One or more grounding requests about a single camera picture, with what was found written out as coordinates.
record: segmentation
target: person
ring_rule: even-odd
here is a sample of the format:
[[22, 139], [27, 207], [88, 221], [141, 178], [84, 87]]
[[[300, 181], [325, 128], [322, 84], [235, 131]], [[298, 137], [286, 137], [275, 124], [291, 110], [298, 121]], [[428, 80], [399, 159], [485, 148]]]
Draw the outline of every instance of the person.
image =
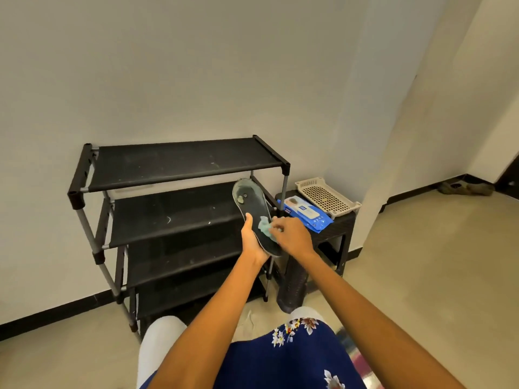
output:
[[[315, 253], [299, 219], [274, 217], [270, 231], [314, 279], [386, 389], [463, 388]], [[285, 325], [264, 336], [231, 343], [252, 284], [268, 258], [248, 213], [241, 236], [242, 254], [188, 327], [173, 316], [149, 327], [139, 351], [138, 387], [365, 389], [334, 332], [309, 307], [296, 309]]]

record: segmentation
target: person's right hand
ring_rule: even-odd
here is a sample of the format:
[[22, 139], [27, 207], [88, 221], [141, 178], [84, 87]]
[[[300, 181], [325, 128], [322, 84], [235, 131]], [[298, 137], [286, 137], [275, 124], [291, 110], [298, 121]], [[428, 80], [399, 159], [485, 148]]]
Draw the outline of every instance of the person's right hand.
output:
[[315, 254], [310, 232], [298, 218], [273, 217], [270, 233], [287, 253], [301, 262]]

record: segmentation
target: person's right arm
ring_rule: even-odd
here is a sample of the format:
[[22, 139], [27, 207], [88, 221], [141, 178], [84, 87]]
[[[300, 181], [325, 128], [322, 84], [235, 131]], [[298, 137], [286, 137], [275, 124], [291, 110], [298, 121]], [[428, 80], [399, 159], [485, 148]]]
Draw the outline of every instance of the person's right arm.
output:
[[297, 218], [275, 218], [271, 233], [314, 279], [386, 389], [464, 389], [439, 362], [370, 301], [332, 270], [314, 251]]

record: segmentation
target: blue floral dress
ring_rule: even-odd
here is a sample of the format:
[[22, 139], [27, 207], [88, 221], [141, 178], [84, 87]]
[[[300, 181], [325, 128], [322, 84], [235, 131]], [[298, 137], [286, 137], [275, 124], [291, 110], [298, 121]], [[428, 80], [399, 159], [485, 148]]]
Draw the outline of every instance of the blue floral dress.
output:
[[245, 387], [366, 389], [333, 330], [313, 318], [291, 320], [269, 334], [229, 346], [214, 388]]

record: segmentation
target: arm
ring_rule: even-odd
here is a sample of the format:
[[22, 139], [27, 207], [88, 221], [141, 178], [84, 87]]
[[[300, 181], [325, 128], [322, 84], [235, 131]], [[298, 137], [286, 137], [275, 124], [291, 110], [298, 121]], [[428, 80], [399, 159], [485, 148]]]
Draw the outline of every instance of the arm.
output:
[[278, 218], [272, 225], [277, 242], [314, 279], [385, 388], [464, 389], [436, 359], [324, 263], [299, 219]]
[[213, 387], [252, 284], [268, 258], [249, 213], [241, 237], [243, 252], [229, 276], [171, 347], [149, 389]]

